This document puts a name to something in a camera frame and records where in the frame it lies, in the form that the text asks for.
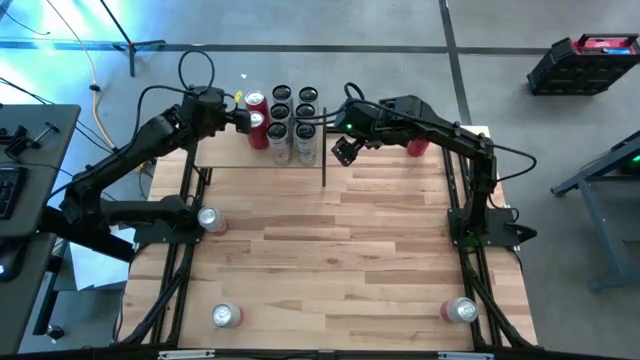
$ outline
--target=silver can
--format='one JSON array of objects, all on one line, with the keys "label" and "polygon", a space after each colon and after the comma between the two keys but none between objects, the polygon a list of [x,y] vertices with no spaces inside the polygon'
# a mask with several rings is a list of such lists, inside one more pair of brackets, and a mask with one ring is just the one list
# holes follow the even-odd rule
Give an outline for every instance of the silver can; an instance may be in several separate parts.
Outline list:
[{"label": "silver can", "polygon": [[289,109],[293,109],[293,92],[287,85],[278,85],[271,92],[274,104],[285,104]]},{"label": "silver can", "polygon": [[213,308],[211,318],[216,327],[234,328],[240,326],[244,313],[239,306],[226,302]]},{"label": "silver can", "polygon": [[[296,108],[296,116],[314,116],[316,114],[316,108],[311,104],[300,104]],[[301,119],[302,123],[304,122],[315,122],[316,120],[304,120]]]},{"label": "silver can", "polygon": [[478,306],[469,298],[459,297],[442,303],[440,314],[447,322],[471,323],[478,318]]},{"label": "silver can", "polygon": [[318,90],[315,88],[311,86],[302,88],[298,97],[300,98],[300,104],[309,104],[313,106],[314,109],[318,108]]},{"label": "silver can", "polygon": [[316,127],[309,124],[298,124],[296,126],[296,144],[300,165],[314,165],[316,163]]},{"label": "silver can", "polygon": [[227,220],[216,208],[205,206],[200,209],[198,222],[207,232],[216,236],[222,236],[229,230]]},{"label": "silver can", "polygon": [[275,104],[271,107],[271,122],[281,122],[287,127],[289,142],[293,144],[295,124],[291,116],[291,108],[285,104]]},{"label": "silver can", "polygon": [[272,123],[267,129],[267,138],[276,164],[289,165],[291,163],[291,142],[287,127],[280,122]]}]

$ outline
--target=tripod leg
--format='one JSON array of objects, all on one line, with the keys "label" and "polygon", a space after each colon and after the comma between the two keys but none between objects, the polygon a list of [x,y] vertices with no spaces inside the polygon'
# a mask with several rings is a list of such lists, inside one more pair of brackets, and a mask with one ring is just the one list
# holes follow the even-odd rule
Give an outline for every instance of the tripod leg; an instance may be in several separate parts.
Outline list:
[{"label": "tripod leg", "polygon": [[133,58],[136,56],[136,48],[133,44],[129,43],[129,75],[131,77],[136,76],[136,70],[133,65]]}]

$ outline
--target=concrete floor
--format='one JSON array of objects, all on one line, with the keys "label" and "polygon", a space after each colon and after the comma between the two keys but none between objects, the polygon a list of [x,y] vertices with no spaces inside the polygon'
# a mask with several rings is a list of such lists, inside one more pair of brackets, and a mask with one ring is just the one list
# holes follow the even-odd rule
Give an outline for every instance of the concrete floor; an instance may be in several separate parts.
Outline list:
[{"label": "concrete floor", "polygon": [[[313,85],[329,109],[342,100],[346,81],[359,84],[368,98],[412,93],[429,102],[451,121],[461,117],[458,100],[468,104],[470,120],[488,125],[493,139],[534,154],[538,167],[527,176],[505,182],[507,199],[518,207],[520,222],[539,235],[523,246],[527,292],[539,343],[552,350],[628,358],[640,356],[636,302],[640,288],[627,287],[593,294],[590,280],[607,273],[599,243],[577,193],[556,199],[549,193],[582,164],[638,130],[640,70],[634,69],[611,89],[593,98],[536,98],[525,88],[525,76],[540,56],[455,55],[450,65],[438,0],[169,0],[107,1],[134,41],[164,38],[169,43],[243,45],[386,45],[438,47],[386,49],[358,53],[263,52],[210,53],[216,63],[215,85],[236,90],[268,90],[278,83],[294,88]],[[57,0],[84,40],[120,40],[98,2]],[[635,0],[449,0],[455,42],[459,47],[539,47],[586,32],[639,32]],[[83,52],[54,50],[52,39],[73,40],[45,2],[14,1],[9,13],[39,31],[37,36],[0,19],[0,40],[44,38],[38,49],[0,49],[0,76],[59,103],[80,104],[80,120],[97,130],[91,115],[91,82]],[[179,86],[180,52],[143,52],[136,58],[137,76],[130,78],[124,54],[92,51],[103,87],[100,116],[116,143],[133,131],[139,92],[151,84]],[[188,59],[187,82],[208,79],[207,64]],[[454,86],[454,77],[462,82]],[[465,98],[460,97],[460,84]],[[5,103],[32,102],[0,88]],[[142,119],[180,98],[149,94]],[[80,135],[74,135],[63,168],[80,170],[104,156]],[[498,155],[499,171],[508,174],[528,164],[517,156]],[[60,175],[57,185],[68,181]],[[137,177],[131,174],[108,190],[117,199],[139,199]],[[52,200],[56,204],[60,199]],[[22,352],[106,345],[117,314],[114,292],[68,293],[58,300],[54,322],[68,331],[58,344],[25,336]]]}]

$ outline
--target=cable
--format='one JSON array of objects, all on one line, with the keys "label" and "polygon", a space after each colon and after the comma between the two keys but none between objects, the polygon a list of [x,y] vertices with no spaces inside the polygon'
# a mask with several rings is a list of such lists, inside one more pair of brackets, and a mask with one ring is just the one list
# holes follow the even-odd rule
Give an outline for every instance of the cable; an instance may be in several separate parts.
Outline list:
[{"label": "cable", "polygon": [[11,164],[11,165],[16,165],[16,166],[26,165],[26,166],[42,166],[42,167],[48,167],[48,168],[50,168],[50,169],[54,169],[54,170],[57,170],[57,171],[61,171],[61,172],[65,173],[65,174],[67,174],[67,175],[69,175],[69,176],[73,177],[73,174],[71,174],[70,172],[68,172],[68,171],[66,171],[66,170],[64,170],[64,169],[61,169],[61,168],[57,168],[57,167],[55,167],[55,166],[53,166],[53,165],[49,165],[49,164],[17,163],[17,162],[15,162],[15,161],[3,161],[3,162],[0,162],[0,165],[3,165],[3,164]]},{"label": "cable", "polygon": [[362,90],[360,89],[360,87],[352,82],[348,82],[346,84],[344,84],[344,94],[347,95],[348,99],[353,99],[353,96],[351,96],[351,92],[349,91],[349,88],[352,88],[353,90],[356,91],[356,93],[358,93],[358,96],[360,97],[360,100],[364,100],[364,93],[362,92]]},{"label": "cable", "polygon": [[142,189],[142,171],[138,173],[138,188],[140,189],[142,198],[147,200],[147,195],[144,193],[144,189]]},{"label": "cable", "polygon": [[131,142],[133,142],[133,140],[135,140],[136,135],[138,135],[138,130],[140,128],[140,112],[142,111],[142,100],[144,99],[144,95],[153,89],[164,89],[164,90],[171,90],[171,91],[175,91],[175,92],[179,92],[182,94],[191,94],[191,92],[189,91],[185,91],[185,90],[181,90],[178,88],[174,88],[171,86],[166,86],[166,85],[151,85],[151,86],[147,86],[144,90],[142,90],[142,92],[140,93],[140,97],[138,98],[138,107],[136,109],[136,123],[135,123],[135,127],[133,128],[133,134],[131,136]]},{"label": "cable", "polygon": [[522,267],[522,259],[520,259],[520,255],[518,255],[518,252],[515,251],[512,247],[507,247],[507,250],[509,250],[516,257],[516,260],[518,260],[518,265],[520,265],[520,272],[523,273],[524,268]]},{"label": "cable", "polygon": [[536,159],[535,156],[533,156],[531,154],[527,154],[526,152],[523,152],[523,151],[520,151],[520,150],[515,150],[515,149],[512,149],[510,147],[506,147],[506,146],[498,145],[498,144],[487,144],[487,146],[492,146],[492,147],[494,147],[496,149],[501,149],[501,150],[508,151],[508,152],[511,152],[511,153],[514,153],[514,154],[517,154],[517,155],[524,156],[526,158],[531,159],[531,161],[533,162],[531,164],[531,166],[529,166],[528,168],[526,168],[526,169],[524,169],[522,171],[519,171],[517,173],[513,173],[513,174],[505,176],[505,177],[501,177],[500,179],[498,179],[498,182],[509,180],[509,179],[513,179],[513,178],[518,177],[520,175],[524,175],[524,174],[528,173],[529,171],[533,170],[533,168],[535,168],[536,165],[538,165],[538,159]]},{"label": "cable", "polygon": [[9,15],[9,13],[7,12],[7,10],[5,10],[5,9],[3,9],[3,8],[0,8],[0,10],[2,10],[2,12],[3,12],[3,13],[5,13],[5,15],[7,15],[7,16],[9,17],[9,19],[13,20],[13,22],[14,22],[14,23],[16,23],[16,24],[18,24],[18,25],[22,26],[23,28],[25,28],[25,29],[27,29],[27,30],[31,31],[31,32],[32,32],[32,33],[34,33],[34,34],[38,34],[38,35],[42,35],[42,36],[45,36],[45,35],[49,35],[49,34],[51,34],[49,31],[47,31],[46,33],[41,33],[41,32],[39,32],[39,31],[35,31],[35,30],[33,30],[32,28],[28,27],[27,25],[25,25],[25,24],[21,23],[20,21],[18,21],[18,20],[16,20],[16,19],[14,19],[14,18],[13,18],[13,16]]},{"label": "cable", "polygon": [[113,152],[113,150],[111,149],[111,146],[103,139],[100,137],[100,135],[96,134],[95,131],[91,130],[87,125],[85,125],[82,121],[78,120],[78,124],[82,125],[82,127],[85,128],[85,130],[89,131],[90,133],[92,133],[98,140],[100,140],[107,149],[109,149],[109,152]]},{"label": "cable", "polygon": [[111,199],[111,200],[113,200],[113,201],[118,201],[118,200],[116,200],[116,198],[114,198],[113,196],[111,196],[111,195],[107,194],[106,192],[102,192],[102,193],[103,193],[103,194],[105,194],[105,195],[107,195],[107,197],[108,197],[109,199]]},{"label": "cable", "polygon": [[216,66],[213,64],[213,60],[211,59],[211,57],[209,55],[207,55],[205,52],[200,51],[200,50],[185,51],[184,54],[182,54],[182,56],[180,56],[180,61],[178,61],[178,77],[180,78],[180,83],[182,83],[182,86],[184,86],[185,90],[191,90],[191,87],[187,86],[187,84],[184,82],[184,78],[182,77],[182,62],[187,57],[187,55],[192,54],[192,53],[200,54],[200,55],[204,56],[205,58],[207,58],[207,60],[209,60],[209,65],[211,65],[211,78],[209,78],[209,84],[207,85],[207,89],[211,89],[211,85],[213,84],[213,80],[216,78]]},{"label": "cable", "polygon": [[491,195],[489,195],[489,203],[491,204],[491,206],[493,206],[495,209],[509,209],[509,210],[513,210],[516,213],[516,216],[513,219],[513,222],[518,221],[518,219],[520,219],[520,210],[518,210],[518,208],[512,208],[512,207],[500,207],[497,206],[496,204],[494,204],[493,199],[491,198]]},{"label": "cable", "polygon": [[36,95],[36,94],[34,94],[34,93],[31,93],[31,92],[29,92],[29,91],[27,91],[27,90],[25,90],[25,89],[21,88],[20,86],[18,86],[18,85],[16,85],[16,84],[12,83],[11,81],[9,81],[9,80],[7,80],[7,79],[5,79],[5,78],[1,77],[1,76],[0,76],[0,83],[2,83],[2,84],[4,84],[4,85],[11,86],[12,88],[14,88],[14,89],[16,89],[16,90],[21,91],[21,92],[23,92],[23,93],[25,93],[25,94],[27,94],[27,95],[31,96],[32,98],[34,98],[34,99],[38,100],[38,101],[39,101],[40,103],[42,103],[43,105],[53,104],[53,102],[52,102],[52,101],[49,101],[49,100],[47,100],[47,99],[43,98],[43,97],[42,97],[42,96],[40,96],[40,95]]},{"label": "cable", "polygon": [[97,142],[95,142],[92,138],[89,137],[89,135],[85,134],[84,131],[80,130],[79,127],[76,126],[76,130],[78,130],[78,132],[80,132],[80,134],[84,135],[84,137],[87,138],[87,140],[91,141],[93,143],[93,145],[99,147],[100,149],[108,152],[109,154],[113,153],[113,151],[111,151],[110,149],[105,148],[104,146],[98,144]]},{"label": "cable", "polygon": [[64,22],[64,24],[67,26],[67,28],[69,28],[69,31],[71,31],[71,33],[73,33],[73,36],[75,36],[75,38],[78,41],[78,43],[80,43],[80,46],[82,46],[82,51],[84,51],[85,55],[87,55],[87,59],[89,60],[89,64],[91,66],[91,77],[93,79],[93,81],[91,83],[91,86],[89,86],[89,88],[91,89],[91,92],[92,92],[93,118],[96,121],[96,124],[98,125],[98,128],[100,129],[100,132],[102,133],[102,136],[104,136],[104,138],[109,143],[109,147],[114,149],[114,148],[116,148],[116,145],[113,142],[113,140],[111,139],[111,137],[109,136],[109,134],[107,133],[107,131],[105,130],[104,125],[102,124],[102,121],[100,120],[100,116],[98,115],[98,100],[97,100],[97,96],[98,95],[97,95],[97,92],[100,91],[100,87],[98,86],[98,78],[96,76],[96,68],[95,68],[95,65],[93,63],[93,59],[89,55],[89,52],[87,51],[87,47],[84,45],[84,42],[80,39],[78,34],[76,34],[76,32],[73,30],[71,25],[69,25],[67,20],[65,20],[65,18],[62,16],[62,14],[60,14],[58,9],[56,9],[56,7],[53,6],[51,1],[47,0],[47,3],[49,3],[49,6],[51,6],[53,11],[55,11],[56,14],[58,14],[58,17],[62,20],[62,22]]}]

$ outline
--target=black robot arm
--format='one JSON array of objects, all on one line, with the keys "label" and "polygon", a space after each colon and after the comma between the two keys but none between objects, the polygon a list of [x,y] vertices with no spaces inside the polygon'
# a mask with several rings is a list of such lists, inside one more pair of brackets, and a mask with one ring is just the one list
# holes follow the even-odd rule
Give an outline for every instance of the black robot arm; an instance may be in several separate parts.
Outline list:
[{"label": "black robot arm", "polygon": [[440,118],[429,104],[416,96],[383,99],[379,101],[380,107],[359,100],[348,100],[348,103],[336,118],[335,126],[355,141],[349,143],[343,137],[331,149],[343,166],[349,166],[362,147],[406,147],[411,140],[418,139],[463,155],[472,160],[472,195],[464,208],[464,228],[478,237],[487,233],[487,199],[497,185],[491,139],[460,127],[459,122],[452,124]]},{"label": "black robot arm", "polygon": [[112,202],[101,199],[100,194],[145,161],[214,136],[217,131],[224,131],[226,124],[248,133],[249,113],[237,108],[227,112],[224,97],[224,91],[218,88],[191,89],[184,94],[181,106],[174,105],[155,116],[125,147],[76,174],[60,204],[66,221],[101,233],[119,222],[153,224],[162,220],[175,228],[177,221],[186,221],[184,225],[193,228],[194,218],[184,216],[192,211],[177,195],[161,201]]}]

